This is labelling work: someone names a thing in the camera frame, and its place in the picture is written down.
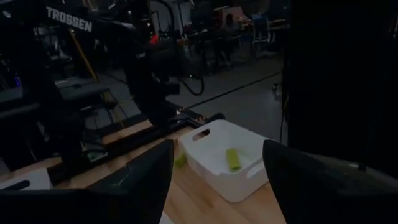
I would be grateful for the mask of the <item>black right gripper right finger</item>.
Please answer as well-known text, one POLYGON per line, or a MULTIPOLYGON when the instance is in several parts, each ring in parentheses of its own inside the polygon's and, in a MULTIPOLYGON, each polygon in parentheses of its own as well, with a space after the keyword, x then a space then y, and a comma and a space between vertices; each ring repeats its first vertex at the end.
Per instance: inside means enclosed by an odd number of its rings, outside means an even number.
POLYGON ((262 158, 287 224, 398 224, 398 186, 273 140, 262 158))

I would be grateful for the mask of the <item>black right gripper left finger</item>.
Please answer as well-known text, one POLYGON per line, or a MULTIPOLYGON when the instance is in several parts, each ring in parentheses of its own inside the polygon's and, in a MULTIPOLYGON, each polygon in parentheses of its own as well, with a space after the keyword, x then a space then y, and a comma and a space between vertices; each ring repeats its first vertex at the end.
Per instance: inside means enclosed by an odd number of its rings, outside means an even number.
POLYGON ((159 224, 173 162, 166 139, 83 189, 0 190, 0 224, 159 224))

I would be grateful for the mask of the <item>green block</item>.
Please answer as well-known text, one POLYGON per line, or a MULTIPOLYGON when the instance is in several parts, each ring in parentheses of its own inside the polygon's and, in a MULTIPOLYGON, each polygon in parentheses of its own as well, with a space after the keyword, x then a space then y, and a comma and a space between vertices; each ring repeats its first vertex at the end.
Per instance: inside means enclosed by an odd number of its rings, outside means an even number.
POLYGON ((241 169, 241 162, 237 149, 231 148, 226 150, 226 161, 231 172, 237 172, 241 169))
POLYGON ((178 154, 174 159, 174 164, 176 167, 183 167, 187 161, 187 156, 184 152, 178 154))

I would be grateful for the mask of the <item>white plastic bin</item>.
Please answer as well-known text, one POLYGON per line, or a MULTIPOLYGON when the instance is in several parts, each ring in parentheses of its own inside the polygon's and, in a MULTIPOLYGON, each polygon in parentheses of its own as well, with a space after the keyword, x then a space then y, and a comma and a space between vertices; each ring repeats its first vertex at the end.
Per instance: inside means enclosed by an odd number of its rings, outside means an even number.
POLYGON ((0 190, 50 190, 52 188, 49 174, 44 168, 0 182, 0 190))
POLYGON ((268 183, 262 160, 267 138, 226 120, 200 126, 178 138, 189 167, 229 202, 241 202, 268 183), (235 149, 241 168, 233 172, 226 151, 235 149))
POLYGON ((169 218, 169 216, 165 212, 163 212, 159 224, 175 224, 175 223, 169 218))

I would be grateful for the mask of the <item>grey desk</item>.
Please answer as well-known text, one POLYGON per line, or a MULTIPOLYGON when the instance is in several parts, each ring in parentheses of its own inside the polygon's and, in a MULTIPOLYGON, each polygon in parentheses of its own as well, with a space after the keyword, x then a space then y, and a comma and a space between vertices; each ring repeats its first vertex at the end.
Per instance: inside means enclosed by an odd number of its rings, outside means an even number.
MULTIPOLYGON (((109 91, 105 84, 95 82, 92 78, 68 78, 55 82, 63 99, 81 108, 99 101, 101 94, 109 91)), ((0 110, 22 106, 29 100, 24 98, 22 87, 0 91, 0 110)))

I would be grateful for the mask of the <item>black folding divider panel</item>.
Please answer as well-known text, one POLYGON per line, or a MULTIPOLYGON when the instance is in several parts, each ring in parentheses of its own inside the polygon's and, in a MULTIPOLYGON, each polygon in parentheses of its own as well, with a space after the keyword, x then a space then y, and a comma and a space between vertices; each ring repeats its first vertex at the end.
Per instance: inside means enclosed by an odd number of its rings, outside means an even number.
POLYGON ((398 179, 398 0, 292 0, 288 145, 398 179))

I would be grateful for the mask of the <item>blue chair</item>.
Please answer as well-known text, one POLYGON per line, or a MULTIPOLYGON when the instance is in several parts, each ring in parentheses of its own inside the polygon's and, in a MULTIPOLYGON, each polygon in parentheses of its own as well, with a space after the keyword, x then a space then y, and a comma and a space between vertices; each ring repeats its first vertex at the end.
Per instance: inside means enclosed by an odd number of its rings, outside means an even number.
POLYGON ((263 14, 253 14, 251 16, 251 54, 255 59, 263 55, 272 55, 266 48, 274 43, 275 34, 271 31, 270 21, 263 14))

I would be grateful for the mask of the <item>person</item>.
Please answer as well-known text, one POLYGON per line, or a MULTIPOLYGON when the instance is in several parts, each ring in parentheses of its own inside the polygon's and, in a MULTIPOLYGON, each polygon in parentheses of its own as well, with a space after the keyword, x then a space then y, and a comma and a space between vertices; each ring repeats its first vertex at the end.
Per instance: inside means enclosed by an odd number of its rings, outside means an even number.
POLYGON ((231 53, 233 49, 233 38, 238 36, 241 30, 239 21, 234 20, 232 14, 227 14, 224 25, 221 28, 221 37, 217 40, 217 54, 227 67, 231 66, 231 53))

